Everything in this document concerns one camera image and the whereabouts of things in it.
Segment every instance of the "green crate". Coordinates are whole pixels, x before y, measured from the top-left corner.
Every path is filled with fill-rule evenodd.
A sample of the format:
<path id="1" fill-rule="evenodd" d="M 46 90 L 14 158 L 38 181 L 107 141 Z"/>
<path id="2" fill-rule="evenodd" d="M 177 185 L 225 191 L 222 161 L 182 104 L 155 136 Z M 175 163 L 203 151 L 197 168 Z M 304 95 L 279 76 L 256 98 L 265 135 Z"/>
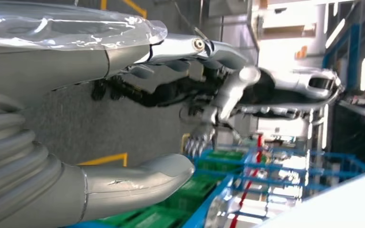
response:
<path id="1" fill-rule="evenodd" d="M 134 218 L 141 215 L 143 212 L 144 212 L 144 210 L 140 209 L 140 210 L 135 210 L 135 211 L 119 214 L 119 215 L 110 216 L 107 218 L 101 218 L 101 219 L 98 219 L 97 221 L 100 223 L 104 223 L 104 224 L 107 224 L 110 226 L 117 227 L 117 226 L 120 226 L 121 224 L 124 224 L 126 222 L 133 220 Z"/>
<path id="2" fill-rule="evenodd" d="M 243 158 L 244 153 L 236 151 L 214 151 L 207 155 L 208 158 L 220 159 L 220 160 L 235 160 L 239 161 Z M 200 160 L 198 162 L 198 168 L 203 170 L 231 172 L 233 170 L 236 173 L 240 173 L 242 165 L 228 164 L 215 161 Z"/>
<path id="3" fill-rule="evenodd" d="M 152 206 L 132 221 L 121 225 L 121 228 L 179 228 L 189 217 L 190 214 L 184 211 Z"/>
<path id="4" fill-rule="evenodd" d="M 167 199 L 167 207 L 195 212 L 205 201 L 217 184 L 217 179 L 191 178 L 178 191 Z"/>
<path id="5" fill-rule="evenodd" d="M 213 151 L 208 156 L 228 160 L 241 160 L 244 153 L 240 151 Z"/>

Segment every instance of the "blue rack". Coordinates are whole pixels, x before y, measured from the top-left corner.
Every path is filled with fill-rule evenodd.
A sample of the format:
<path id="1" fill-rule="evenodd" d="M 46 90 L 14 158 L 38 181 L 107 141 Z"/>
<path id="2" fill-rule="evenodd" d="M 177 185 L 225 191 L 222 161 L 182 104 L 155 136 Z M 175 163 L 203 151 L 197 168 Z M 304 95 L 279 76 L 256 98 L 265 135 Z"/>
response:
<path id="1" fill-rule="evenodd" d="M 284 154 L 286 157 L 290 156 L 297 156 L 307 158 L 306 160 L 310 160 L 312 156 L 322 156 L 324 158 L 336 158 L 340 160 L 340 167 L 339 171 L 332 171 L 329 169 L 323 168 L 313 168 L 312 165 L 309 165 L 306 169 L 299 169 L 299 168 L 291 168 L 291 167 L 283 167 L 279 164 L 262 164 L 257 163 L 255 161 L 255 157 L 262 148 L 254 148 L 254 147 L 246 147 L 246 146 L 239 146 L 239 145 L 223 145 L 224 148 L 228 148 L 231 150 L 239 150 L 243 151 L 245 154 L 243 158 L 239 161 L 233 160 L 226 160 L 226 159 L 215 159 L 209 158 L 207 155 L 212 152 L 211 149 L 207 149 L 201 157 L 195 158 L 193 160 L 194 164 L 198 164 L 199 161 L 210 161 L 210 162 L 220 162 L 226 164 L 234 164 L 239 165 L 241 170 L 240 172 L 231 171 L 231 172 L 221 172 L 221 171 L 210 171 L 210 170 L 203 170 L 197 169 L 194 175 L 211 175 L 215 177 L 223 177 L 222 181 L 219 185 L 213 190 L 213 192 L 207 197 L 207 199 L 202 203 L 202 205 L 193 213 L 191 218 L 187 220 L 185 225 L 182 228 L 202 228 L 204 227 L 205 219 L 209 210 L 209 207 L 217 196 L 222 196 L 223 191 L 226 189 L 230 189 L 235 193 L 244 194 L 244 193 L 252 193 L 252 194 L 259 194 L 266 197 L 266 206 L 265 211 L 268 212 L 268 204 L 270 203 L 270 197 L 281 197 L 286 198 L 289 200 L 303 200 L 307 194 L 301 194 L 299 196 L 290 196 L 290 195 L 283 195 L 283 194 L 276 194 L 270 192 L 268 190 L 261 190 L 261 189 L 247 189 L 245 187 L 245 183 L 251 181 L 253 183 L 261 184 L 266 186 L 266 189 L 269 189 L 274 186 L 283 186 L 283 187 L 299 187 L 302 188 L 304 192 L 307 190 L 313 191 L 323 191 L 328 189 L 329 185 L 322 184 L 322 183 L 312 183 L 309 181 L 306 182 L 306 177 L 308 179 L 312 179 L 314 176 L 327 176 L 327 177 L 337 177 L 340 181 L 345 181 L 347 179 L 356 177 L 365 172 L 365 164 L 359 161 L 354 155 L 349 154 L 342 154 L 342 153 L 328 153 L 328 152 L 317 152 L 317 151 L 301 151 L 296 149 L 287 149 L 287 148 L 273 148 L 269 150 L 271 157 L 275 156 L 277 153 L 280 155 Z M 267 175 L 267 177 L 257 177 L 257 176 L 250 176 L 249 172 L 254 170 L 259 171 L 266 171 L 266 172 L 279 172 L 279 171 L 287 171 L 290 173 L 296 173 L 299 176 L 300 181 L 293 182 L 289 180 L 277 180 L 276 178 Z M 253 217 L 256 219 L 265 220 L 268 217 L 254 215 L 249 213 L 244 213 L 242 211 L 237 211 L 234 213 L 238 216 L 248 216 Z M 68 228 L 114 228 L 107 225 L 95 223 L 95 222 L 82 222 Z"/>

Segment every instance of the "plastic cover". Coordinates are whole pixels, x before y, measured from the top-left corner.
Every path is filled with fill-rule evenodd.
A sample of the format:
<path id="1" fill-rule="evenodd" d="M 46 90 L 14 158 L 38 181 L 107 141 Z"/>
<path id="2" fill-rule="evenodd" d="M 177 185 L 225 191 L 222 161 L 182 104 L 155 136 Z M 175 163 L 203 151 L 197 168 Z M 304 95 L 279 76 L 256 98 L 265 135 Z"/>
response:
<path id="1" fill-rule="evenodd" d="M 68 5 L 0 1 L 0 46 L 102 50 L 155 44 L 167 36 L 160 21 Z"/>

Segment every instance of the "red pole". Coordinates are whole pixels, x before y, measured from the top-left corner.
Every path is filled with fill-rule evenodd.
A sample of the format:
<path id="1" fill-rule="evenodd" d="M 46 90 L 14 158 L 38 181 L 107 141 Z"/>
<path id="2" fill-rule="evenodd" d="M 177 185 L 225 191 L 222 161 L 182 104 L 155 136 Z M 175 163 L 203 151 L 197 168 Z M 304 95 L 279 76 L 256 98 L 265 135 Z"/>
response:
<path id="1" fill-rule="evenodd" d="M 259 134 L 258 135 L 257 146 L 258 146 L 258 151 L 257 151 L 257 157 L 256 157 L 256 159 L 257 159 L 257 163 L 261 163 L 261 159 L 262 159 L 262 134 Z M 255 177 L 257 175 L 257 173 L 258 173 L 258 170 L 254 170 L 254 172 L 252 173 L 251 176 L 252 177 Z M 249 181 L 248 184 L 247 184 L 247 186 L 246 186 L 246 188 L 245 188 L 245 190 L 250 189 L 251 184 L 252 184 L 252 181 Z M 240 203 L 239 203 L 240 209 L 243 206 L 243 203 L 244 203 L 244 200 L 245 200 L 246 197 L 247 197 L 247 191 L 245 191 L 243 193 L 242 197 L 241 197 L 241 200 L 240 200 Z M 230 228 L 236 228 L 237 218 L 238 217 L 239 217 L 238 215 L 235 215 L 234 216 L 233 220 L 230 223 Z"/>

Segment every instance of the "yellow floor marking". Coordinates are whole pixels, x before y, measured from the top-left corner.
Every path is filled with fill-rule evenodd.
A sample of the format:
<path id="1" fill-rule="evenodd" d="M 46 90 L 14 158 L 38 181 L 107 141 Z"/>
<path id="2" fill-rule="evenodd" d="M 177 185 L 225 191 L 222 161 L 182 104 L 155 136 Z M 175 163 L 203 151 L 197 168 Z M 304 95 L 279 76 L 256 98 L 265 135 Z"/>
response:
<path id="1" fill-rule="evenodd" d="M 190 137 L 190 134 L 189 133 L 185 133 L 182 136 L 183 137 L 181 138 L 181 153 L 184 153 L 185 141 L 187 141 L 188 137 Z"/>
<path id="2" fill-rule="evenodd" d="M 130 6 L 131 8 L 133 8 L 136 12 L 138 12 L 143 18 L 147 18 L 147 11 L 145 9 L 140 8 L 135 2 L 133 2 L 132 0 L 122 0 L 123 2 L 125 2 L 125 4 L 127 4 L 128 6 Z"/>
<path id="3" fill-rule="evenodd" d="M 124 167 L 126 167 L 128 164 L 128 153 L 120 153 L 120 154 L 110 155 L 110 156 L 106 156 L 106 157 L 101 157 L 101 158 L 79 163 L 78 165 L 100 165 L 100 164 L 109 163 L 109 162 L 113 162 L 113 161 L 117 161 L 117 160 L 123 160 L 122 164 Z"/>
<path id="4" fill-rule="evenodd" d="M 107 9 L 107 0 L 101 0 L 100 9 L 101 10 L 106 10 Z"/>

